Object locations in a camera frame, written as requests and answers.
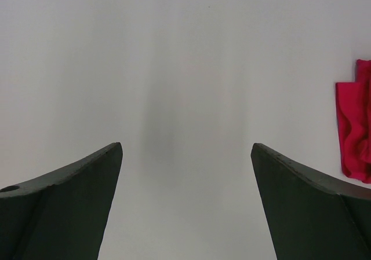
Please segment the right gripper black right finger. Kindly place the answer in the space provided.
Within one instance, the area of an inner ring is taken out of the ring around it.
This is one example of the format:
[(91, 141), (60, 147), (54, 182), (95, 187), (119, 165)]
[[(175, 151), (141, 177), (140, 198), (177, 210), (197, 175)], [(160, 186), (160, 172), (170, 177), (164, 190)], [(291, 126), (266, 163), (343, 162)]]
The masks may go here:
[(370, 259), (370, 189), (255, 143), (251, 159), (277, 259)]

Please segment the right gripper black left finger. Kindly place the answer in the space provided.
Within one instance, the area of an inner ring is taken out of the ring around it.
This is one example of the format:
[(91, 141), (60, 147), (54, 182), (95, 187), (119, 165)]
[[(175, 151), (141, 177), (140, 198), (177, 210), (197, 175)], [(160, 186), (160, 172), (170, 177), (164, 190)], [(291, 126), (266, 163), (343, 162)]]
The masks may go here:
[(122, 164), (114, 142), (1, 189), (1, 259), (97, 259)]

